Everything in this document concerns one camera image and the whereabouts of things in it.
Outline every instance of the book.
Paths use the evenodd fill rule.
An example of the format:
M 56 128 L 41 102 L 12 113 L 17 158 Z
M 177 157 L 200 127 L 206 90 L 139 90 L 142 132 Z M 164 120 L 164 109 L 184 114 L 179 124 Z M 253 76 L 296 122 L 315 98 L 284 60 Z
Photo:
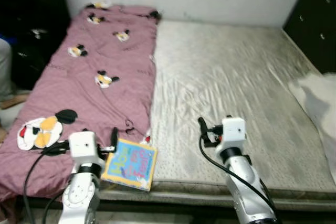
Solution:
M 149 191 L 153 180 L 157 149 L 118 139 L 117 151 L 110 153 L 103 180 Z

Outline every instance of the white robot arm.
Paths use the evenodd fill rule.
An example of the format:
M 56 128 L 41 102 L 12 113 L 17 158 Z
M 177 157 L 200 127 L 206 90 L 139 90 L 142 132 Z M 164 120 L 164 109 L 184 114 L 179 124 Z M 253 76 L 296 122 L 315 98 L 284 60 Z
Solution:
M 116 128 L 112 136 L 117 138 Z M 100 175 L 105 168 L 101 154 L 114 152 L 116 141 L 117 139 L 114 140 L 114 146 L 99 148 L 96 134 L 92 131 L 76 132 L 69 136 L 71 157 L 75 165 L 73 177 L 63 193 L 63 211 L 59 224 L 96 223 Z
M 266 197 L 261 189 L 260 178 L 257 171 L 251 166 L 246 156 L 242 155 L 243 144 L 246 140 L 245 121 L 241 118 L 225 118 L 223 125 L 208 129 L 202 118 L 198 119 L 201 125 L 201 138 L 205 147 L 216 147 L 216 155 L 223 161 L 224 167 L 238 175 L 256 188 Z M 221 141 L 211 142 L 207 132 L 220 135 Z M 229 175 L 227 187 L 234 199 L 234 208 L 240 224 L 275 224 L 276 215 L 272 208 L 255 192 Z

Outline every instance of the pink blanket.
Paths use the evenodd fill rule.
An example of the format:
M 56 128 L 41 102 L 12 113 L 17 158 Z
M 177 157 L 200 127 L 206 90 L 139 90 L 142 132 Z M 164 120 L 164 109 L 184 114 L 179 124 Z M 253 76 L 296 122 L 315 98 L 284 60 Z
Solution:
M 0 202 L 22 195 L 41 149 L 72 132 L 94 131 L 101 146 L 110 145 L 113 127 L 122 138 L 142 140 L 155 80 L 155 14 L 140 6 L 86 8 L 72 21 L 0 148 Z M 28 195 L 54 196 L 71 169 L 69 154 L 43 157 Z

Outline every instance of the gray mattress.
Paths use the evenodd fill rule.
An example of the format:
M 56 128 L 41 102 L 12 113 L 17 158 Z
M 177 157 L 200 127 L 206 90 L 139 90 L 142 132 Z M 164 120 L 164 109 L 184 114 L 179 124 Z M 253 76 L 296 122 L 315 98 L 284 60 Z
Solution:
M 226 174 L 198 150 L 197 123 L 231 114 L 246 120 L 244 151 L 279 209 L 336 210 L 318 132 L 287 88 L 316 70 L 280 29 L 163 21 L 155 62 L 151 192 L 111 185 L 102 198 L 231 206 Z

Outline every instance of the cartoon mouse print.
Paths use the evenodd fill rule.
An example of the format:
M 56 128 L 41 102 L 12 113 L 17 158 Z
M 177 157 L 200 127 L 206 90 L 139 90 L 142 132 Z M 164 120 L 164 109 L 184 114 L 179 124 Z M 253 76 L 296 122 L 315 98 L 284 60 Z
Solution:
M 94 13 L 91 13 L 88 17 L 87 17 L 87 21 L 90 22 L 90 23 L 94 23 L 94 24 L 99 24 L 103 21 L 105 21 L 105 18 L 104 17 L 96 17 L 96 15 Z
M 113 35 L 116 36 L 121 42 L 125 42 L 130 38 L 130 31 L 127 29 L 120 32 L 115 31 Z
M 17 146 L 21 150 L 50 147 L 62 135 L 63 124 L 72 124 L 77 117 L 74 110 L 62 110 L 48 118 L 31 120 L 17 132 Z
M 81 44 L 78 44 L 77 47 L 69 47 L 68 53 L 75 58 L 88 55 L 85 46 Z
M 86 8 L 96 8 L 96 9 L 102 9 L 102 10 L 108 10 L 107 8 L 110 6 L 110 4 L 106 1 L 104 2 L 95 2 L 91 3 L 86 6 Z
M 102 89 L 108 88 L 111 83 L 116 82 L 119 80 L 119 77 L 108 77 L 106 75 L 105 70 L 97 71 L 97 75 L 95 76 L 95 82 L 99 85 Z

